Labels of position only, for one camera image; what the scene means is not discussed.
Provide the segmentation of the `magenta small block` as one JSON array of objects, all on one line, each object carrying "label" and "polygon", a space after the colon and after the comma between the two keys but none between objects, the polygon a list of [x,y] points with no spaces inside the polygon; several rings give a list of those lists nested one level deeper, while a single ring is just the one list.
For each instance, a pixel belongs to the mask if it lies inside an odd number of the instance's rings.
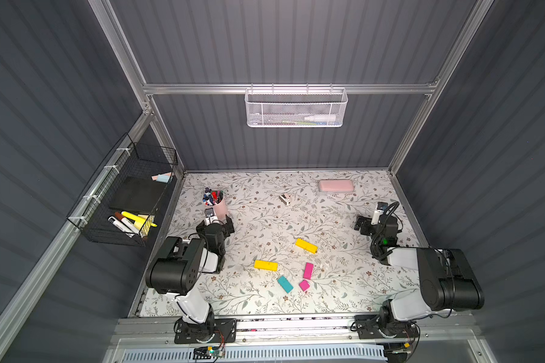
[{"label": "magenta small block", "polygon": [[310,288],[310,284],[309,284],[309,282],[307,280],[303,280],[299,284],[299,287],[301,288],[302,291],[307,291]]}]

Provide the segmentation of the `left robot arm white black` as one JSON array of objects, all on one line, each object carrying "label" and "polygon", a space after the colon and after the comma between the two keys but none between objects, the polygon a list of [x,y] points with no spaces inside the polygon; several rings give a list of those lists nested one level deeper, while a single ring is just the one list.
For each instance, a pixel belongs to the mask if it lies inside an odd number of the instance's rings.
[{"label": "left robot arm white black", "polygon": [[197,237],[167,237],[145,272],[145,284],[166,296],[181,311],[174,324],[174,343],[232,343],[235,319],[218,319],[196,286],[201,275],[221,273],[225,241],[235,232],[230,216],[210,218],[196,228]]}]

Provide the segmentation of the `teal block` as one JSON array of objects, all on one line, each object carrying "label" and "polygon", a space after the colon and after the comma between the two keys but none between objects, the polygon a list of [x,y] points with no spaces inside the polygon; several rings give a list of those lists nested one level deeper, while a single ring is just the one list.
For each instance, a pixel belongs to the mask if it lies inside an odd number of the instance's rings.
[{"label": "teal block", "polygon": [[279,285],[281,286],[281,288],[284,290],[284,292],[286,293],[291,293],[293,290],[294,290],[294,287],[293,285],[289,282],[289,280],[281,275],[278,279],[277,279],[277,282],[279,283]]}]

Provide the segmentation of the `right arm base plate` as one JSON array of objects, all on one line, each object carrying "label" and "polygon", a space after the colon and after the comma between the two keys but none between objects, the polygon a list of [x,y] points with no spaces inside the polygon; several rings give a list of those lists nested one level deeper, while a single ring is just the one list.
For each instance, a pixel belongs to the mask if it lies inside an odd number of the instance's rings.
[{"label": "right arm base plate", "polygon": [[405,338],[414,341],[419,337],[419,327],[417,325],[395,320],[389,322],[379,315],[354,316],[350,331],[356,333],[361,340]]}]

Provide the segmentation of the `magenta long block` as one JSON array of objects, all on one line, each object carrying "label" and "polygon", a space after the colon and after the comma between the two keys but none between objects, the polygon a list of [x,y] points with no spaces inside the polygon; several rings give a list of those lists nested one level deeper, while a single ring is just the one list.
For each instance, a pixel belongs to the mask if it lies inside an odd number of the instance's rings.
[{"label": "magenta long block", "polygon": [[311,280],[313,276],[314,264],[306,263],[304,267],[303,279]]}]

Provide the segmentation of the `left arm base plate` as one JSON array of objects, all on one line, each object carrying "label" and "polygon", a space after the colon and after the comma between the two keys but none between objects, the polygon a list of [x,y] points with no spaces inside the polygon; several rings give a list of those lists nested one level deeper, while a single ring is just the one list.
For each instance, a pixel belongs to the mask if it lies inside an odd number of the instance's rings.
[{"label": "left arm base plate", "polygon": [[175,344],[216,344],[236,341],[236,319],[208,319],[203,324],[185,322],[180,318],[174,324]]}]

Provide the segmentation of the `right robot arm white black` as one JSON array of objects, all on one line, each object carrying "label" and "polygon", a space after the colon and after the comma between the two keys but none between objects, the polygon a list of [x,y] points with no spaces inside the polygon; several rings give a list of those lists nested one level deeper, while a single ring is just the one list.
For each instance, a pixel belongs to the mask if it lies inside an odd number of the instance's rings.
[{"label": "right robot arm white black", "polygon": [[403,230],[396,215],[399,205],[397,201],[379,202],[372,217],[357,216],[354,230],[370,238],[369,252],[377,263],[416,271],[419,285],[386,299],[376,314],[355,316],[350,330],[361,339],[369,339],[376,331],[390,339],[404,332],[416,337],[418,320],[447,319],[453,312],[478,310],[484,305],[483,290],[463,251],[398,244]]}]

